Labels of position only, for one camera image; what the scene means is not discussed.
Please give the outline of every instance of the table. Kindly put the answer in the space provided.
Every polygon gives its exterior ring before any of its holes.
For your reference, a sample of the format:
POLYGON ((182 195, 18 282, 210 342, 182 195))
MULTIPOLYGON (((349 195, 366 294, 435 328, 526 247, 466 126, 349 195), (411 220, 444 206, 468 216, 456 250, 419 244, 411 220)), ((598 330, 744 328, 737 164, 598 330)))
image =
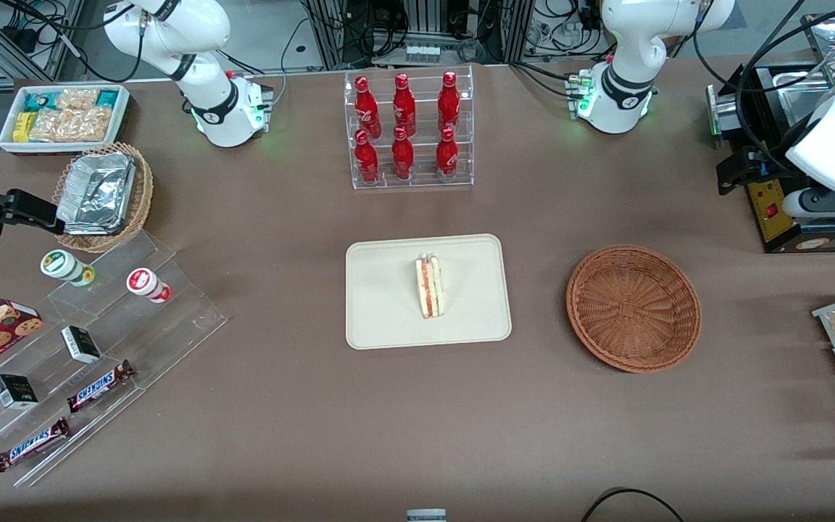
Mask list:
MULTIPOLYGON (((476 185, 420 194, 351 189, 341 74, 291 77, 272 132, 237 149, 196 132, 172 83, 130 83, 148 229, 232 320, 38 486, 0 476, 0 519, 559 521, 638 486, 687 520, 835 520, 835 360, 809 314, 835 302, 835 254, 761 254, 742 192, 717 196, 702 68, 668 64, 624 136, 507 67, 474 73, 476 185), (506 341, 346 346, 350 244, 485 232, 506 341), (571 271, 620 242, 697 288, 705 329, 676 369, 620 373, 571 330, 571 271)), ((0 190, 49 195, 66 161, 3 153, 0 190)), ((7 229, 0 297, 52 290, 37 263, 55 244, 7 229)))

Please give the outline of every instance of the coca-cola bottle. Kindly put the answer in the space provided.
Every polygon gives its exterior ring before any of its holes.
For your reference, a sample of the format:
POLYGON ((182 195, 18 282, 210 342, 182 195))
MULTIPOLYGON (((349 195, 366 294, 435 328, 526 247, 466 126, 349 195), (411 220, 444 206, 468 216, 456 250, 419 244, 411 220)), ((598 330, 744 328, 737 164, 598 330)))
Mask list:
POLYGON ((375 148, 369 143, 369 136, 363 129, 357 129, 354 138, 357 140, 354 156, 357 158, 357 168, 362 182, 375 185, 378 183, 378 156, 375 155, 375 148))
POLYGON ((457 154, 460 148, 453 142, 454 131, 447 126, 440 132, 440 143, 437 144, 437 179, 444 183, 453 181, 457 176, 457 154))
POLYGON ((360 126, 369 133, 369 138, 378 139, 382 136, 382 125, 378 122, 378 103, 369 92, 369 82, 365 76, 357 76, 354 84, 357 86, 357 119, 360 126))
POLYGON ((403 72, 395 74, 395 98, 391 100, 391 106, 395 110, 395 125, 403 126, 408 136, 414 136, 418 131, 415 95, 408 87, 408 75, 403 72))
POLYGON ((403 125, 395 128, 395 142, 391 145, 391 157, 395 161, 395 175, 401 181, 408 181, 415 171, 415 149, 408 140, 408 132, 403 125))
POLYGON ((460 122, 460 92, 457 91, 457 74, 451 70, 444 72, 444 88, 437 99, 437 110, 440 118, 437 126, 440 132, 450 125, 455 128, 460 122))

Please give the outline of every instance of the snack tray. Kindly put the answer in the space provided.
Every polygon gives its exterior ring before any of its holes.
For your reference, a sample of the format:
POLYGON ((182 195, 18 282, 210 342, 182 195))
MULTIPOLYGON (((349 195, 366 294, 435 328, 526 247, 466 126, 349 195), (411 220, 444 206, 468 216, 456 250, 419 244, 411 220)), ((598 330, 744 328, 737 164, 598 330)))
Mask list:
POLYGON ((9 116, 6 116, 6 122, 2 125, 0 148, 12 154, 67 154, 88 151, 89 149, 95 149, 96 146, 112 145, 122 128, 122 121, 125 119, 125 110, 127 109, 129 98, 130 93, 128 93, 128 90, 124 86, 115 85, 115 83, 66 83, 66 85, 58 86, 21 87, 14 93, 12 106, 9 109, 9 116), (112 119, 109 120, 109 130, 106 131, 104 139, 101 141, 72 141, 65 143, 17 143, 12 141, 14 122, 16 122, 21 109, 24 109, 29 95, 55 92, 66 88, 118 91, 118 99, 115 99, 115 105, 112 107, 112 119))

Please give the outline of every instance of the wicker basket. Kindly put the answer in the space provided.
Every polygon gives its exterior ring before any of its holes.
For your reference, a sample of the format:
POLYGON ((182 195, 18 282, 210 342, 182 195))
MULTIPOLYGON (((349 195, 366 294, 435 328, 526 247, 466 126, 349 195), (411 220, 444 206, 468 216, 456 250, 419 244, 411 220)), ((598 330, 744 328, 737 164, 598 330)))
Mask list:
POLYGON ((579 339, 600 360, 632 373, 668 370, 702 331, 691 281, 658 252, 621 244, 591 252, 566 288, 579 339))
MULTIPOLYGON (((133 188, 130 190, 127 224, 119 234, 113 236, 71 236, 70 234, 57 236, 57 241, 64 247, 92 252, 92 254, 101 254, 144 227, 146 215, 150 212, 150 198, 153 197, 153 174, 150 172, 150 165, 146 164, 144 156, 140 152, 137 152, 137 149, 125 143, 112 143, 112 145, 99 146, 97 149, 83 152, 82 155, 94 156, 110 152, 125 152, 133 156, 137 161, 135 184, 133 184, 133 188)), ((63 169, 63 175, 57 181, 57 189, 54 191, 53 197, 50 198, 50 201, 53 201, 54 204, 59 204, 60 194, 63 193, 63 184, 67 180, 67 173, 69 171, 70 166, 67 165, 67 168, 63 169)))

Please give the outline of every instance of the clear acrylic display stand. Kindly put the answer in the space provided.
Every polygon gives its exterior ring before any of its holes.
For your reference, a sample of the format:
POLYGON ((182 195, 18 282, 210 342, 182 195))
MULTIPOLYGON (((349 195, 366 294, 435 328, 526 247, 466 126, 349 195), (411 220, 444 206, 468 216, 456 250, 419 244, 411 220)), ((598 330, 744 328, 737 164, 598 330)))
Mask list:
POLYGON ((454 186, 473 185, 475 180, 473 142, 475 139, 473 118, 473 69, 470 67, 417 68, 408 69, 408 83, 415 95, 417 106, 417 133, 411 136, 415 150, 415 171, 410 181, 401 181, 394 172, 391 145, 394 143, 392 129, 395 117, 391 100, 395 96, 393 78, 371 78, 368 73, 369 90, 378 102, 378 119, 382 123, 382 136, 372 140, 378 153, 378 183, 367 185, 362 182, 357 168, 354 149, 354 132, 359 128, 357 119, 357 89, 354 79, 364 75, 348 72, 344 77, 344 113, 347 118, 347 148, 350 149, 350 172, 354 189, 445 189, 454 186), (437 126, 437 98, 444 82, 444 72, 453 70, 457 74, 457 90, 460 92, 460 122, 455 128, 454 141, 460 147, 457 156, 457 174, 453 181, 443 183, 437 179, 437 144, 440 143, 440 129, 437 126))
POLYGON ((83 288, 64 283, 50 293, 37 304, 44 327, 26 344, 0 357, 0 373, 27 377, 40 401, 26 412, 8 410, 0 403, 0 452, 48 429, 60 417, 66 417, 72 431, 65 442, 2 473, 14 486, 30 486, 42 479, 228 321, 179 270, 173 252, 145 231, 105 252, 92 265, 96 280, 83 288), (155 271, 173 288, 170 300, 156 304, 127 290, 127 275, 139 267, 155 271), (69 324, 89 330, 102 353, 99 362, 87 365, 70 357, 60 335, 69 324), (70 414, 66 399, 125 359, 136 373, 70 414))

